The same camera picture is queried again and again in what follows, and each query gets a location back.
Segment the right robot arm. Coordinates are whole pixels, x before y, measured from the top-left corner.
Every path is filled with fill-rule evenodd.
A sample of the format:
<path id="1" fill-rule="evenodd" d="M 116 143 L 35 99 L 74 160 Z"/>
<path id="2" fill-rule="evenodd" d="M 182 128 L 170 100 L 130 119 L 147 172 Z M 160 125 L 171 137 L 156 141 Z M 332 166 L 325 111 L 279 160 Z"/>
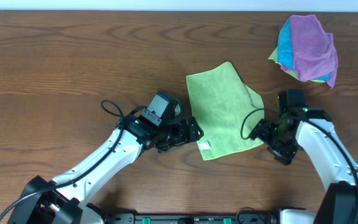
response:
<path id="1" fill-rule="evenodd" d="M 259 139 L 282 164 L 289 165 L 299 149 L 309 156 L 325 195 L 317 212 L 280 208 L 269 223 L 358 223 L 358 164 L 321 109 L 289 107 L 275 120 L 261 119 L 248 134 Z"/>

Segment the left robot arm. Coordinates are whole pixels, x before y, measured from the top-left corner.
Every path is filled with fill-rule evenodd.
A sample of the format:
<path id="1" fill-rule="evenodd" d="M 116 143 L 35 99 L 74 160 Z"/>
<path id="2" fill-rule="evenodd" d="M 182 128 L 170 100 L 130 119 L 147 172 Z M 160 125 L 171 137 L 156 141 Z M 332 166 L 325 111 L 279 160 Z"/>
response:
<path id="1" fill-rule="evenodd" d="M 200 140 L 203 131 L 194 117 L 155 125 L 145 116 L 122 118 L 110 137 L 79 164 L 47 181 L 36 176 L 18 200 L 8 206 L 9 223 L 105 223 L 89 206 L 94 195 L 144 151 L 166 152 Z"/>

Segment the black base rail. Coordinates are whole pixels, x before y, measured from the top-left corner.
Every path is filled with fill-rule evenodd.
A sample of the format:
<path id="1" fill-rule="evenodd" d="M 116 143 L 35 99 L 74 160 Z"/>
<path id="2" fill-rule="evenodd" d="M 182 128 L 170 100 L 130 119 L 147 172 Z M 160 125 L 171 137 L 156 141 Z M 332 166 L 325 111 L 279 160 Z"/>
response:
<path id="1" fill-rule="evenodd" d="M 107 217 L 108 224 L 279 224 L 278 215 L 245 211 L 238 215 L 217 214 L 133 214 L 116 213 Z"/>

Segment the light green microfiber cloth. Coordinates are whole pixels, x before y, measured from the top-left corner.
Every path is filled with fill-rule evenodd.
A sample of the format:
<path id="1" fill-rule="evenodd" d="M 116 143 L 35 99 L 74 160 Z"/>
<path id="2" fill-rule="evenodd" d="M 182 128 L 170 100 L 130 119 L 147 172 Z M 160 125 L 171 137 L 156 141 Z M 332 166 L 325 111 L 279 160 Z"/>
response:
<path id="1" fill-rule="evenodd" d="M 207 72 L 186 76 L 191 112 L 204 136 L 197 141 L 203 160 L 247 151 L 263 144 L 246 140 L 255 125 L 264 118 L 262 97 L 245 85 L 231 62 Z"/>

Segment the green cloth under pile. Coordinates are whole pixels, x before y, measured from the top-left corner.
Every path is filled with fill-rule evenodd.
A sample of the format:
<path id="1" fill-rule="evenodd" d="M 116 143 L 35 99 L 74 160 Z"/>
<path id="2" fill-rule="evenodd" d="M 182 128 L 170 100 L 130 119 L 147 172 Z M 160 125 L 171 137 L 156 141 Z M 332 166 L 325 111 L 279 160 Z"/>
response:
<path id="1" fill-rule="evenodd" d="M 279 61 L 278 61 L 278 53 L 277 53 L 277 48 L 275 48 L 273 50 L 273 52 L 270 54 L 270 56 L 268 57 L 269 60 L 273 60 L 276 64 L 278 64 L 279 66 L 283 66 Z M 298 76 L 297 74 L 293 71 L 293 70 L 285 70 L 285 73 L 289 74 L 290 76 L 292 76 L 293 78 L 295 78 L 296 80 L 298 80 Z M 311 80 L 312 82 L 315 83 L 325 83 L 324 80 Z"/>

